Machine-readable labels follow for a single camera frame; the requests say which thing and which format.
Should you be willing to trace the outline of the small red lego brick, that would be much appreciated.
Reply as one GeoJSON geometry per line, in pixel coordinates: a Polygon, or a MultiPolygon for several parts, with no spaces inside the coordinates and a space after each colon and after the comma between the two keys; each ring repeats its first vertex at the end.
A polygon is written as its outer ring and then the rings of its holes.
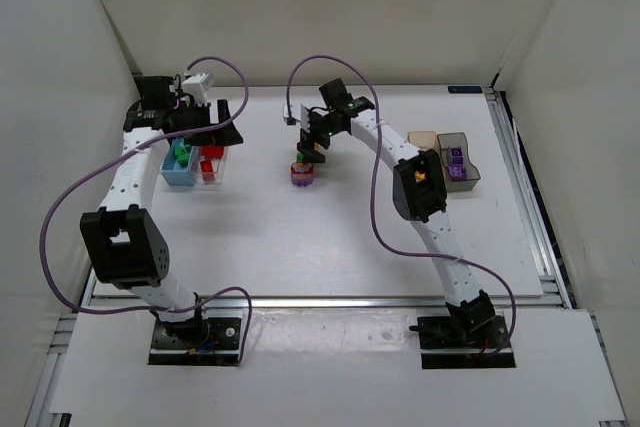
{"type": "Polygon", "coordinates": [[[215,180],[215,171],[210,159],[202,160],[200,162],[200,169],[204,182],[213,182],[215,180]]]}

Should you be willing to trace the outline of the small green lego brick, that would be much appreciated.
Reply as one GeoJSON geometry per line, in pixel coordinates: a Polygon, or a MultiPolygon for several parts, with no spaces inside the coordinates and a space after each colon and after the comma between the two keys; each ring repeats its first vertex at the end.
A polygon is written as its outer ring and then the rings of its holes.
{"type": "Polygon", "coordinates": [[[189,155],[183,155],[177,157],[177,162],[181,168],[187,168],[191,161],[191,157],[189,155]]]}

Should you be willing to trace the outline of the purple flower lego piece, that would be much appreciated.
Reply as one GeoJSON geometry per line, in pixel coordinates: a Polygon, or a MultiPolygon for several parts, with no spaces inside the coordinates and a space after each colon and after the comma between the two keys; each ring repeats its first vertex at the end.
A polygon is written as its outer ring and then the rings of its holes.
{"type": "Polygon", "coordinates": [[[460,147],[448,148],[448,162],[452,165],[463,165],[464,155],[460,147]]]}

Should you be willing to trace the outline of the purple round lego piece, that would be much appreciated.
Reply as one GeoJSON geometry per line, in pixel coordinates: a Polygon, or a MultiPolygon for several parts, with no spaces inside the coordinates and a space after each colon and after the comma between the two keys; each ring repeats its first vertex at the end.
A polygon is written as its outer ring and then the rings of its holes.
{"type": "Polygon", "coordinates": [[[447,167],[449,178],[453,182],[464,181],[468,178],[467,169],[462,165],[449,165],[447,167]]]}

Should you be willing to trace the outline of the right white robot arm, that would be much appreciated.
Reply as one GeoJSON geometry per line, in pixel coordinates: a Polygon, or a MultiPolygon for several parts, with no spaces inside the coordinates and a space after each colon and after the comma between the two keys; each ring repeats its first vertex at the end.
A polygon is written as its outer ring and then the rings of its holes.
{"type": "Polygon", "coordinates": [[[439,154],[421,150],[403,139],[381,118],[376,100],[353,97],[341,79],[319,88],[323,108],[288,105],[283,117],[297,125],[299,159],[305,164],[326,161],[322,153],[342,132],[376,153],[374,166],[384,163],[392,173],[392,201],[399,216],[410,223],[433,261],[449,313],[447,338],[464,345],[495,317],[494,306],[476,280],[452,232],[446,212],[447,192],[439,154]]]}

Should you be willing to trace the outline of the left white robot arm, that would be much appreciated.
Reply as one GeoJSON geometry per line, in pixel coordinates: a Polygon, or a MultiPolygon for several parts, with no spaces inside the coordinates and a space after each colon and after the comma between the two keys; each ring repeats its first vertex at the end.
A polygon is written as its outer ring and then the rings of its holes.
{"type": "Polygon", "coordinates": [[[80,231],[98,280],[153,307],[166,333],[189,346],[207,342],[209,329],[196,293],[170,274],[169,247],[150,213],[155,185],[204,187],[219,183],[229,147],[243,138],[229,123],[225,99],[211,104],[209,73],[143,76],[140,99],[127,111],[123,154],[110,189],[80,231]]]}

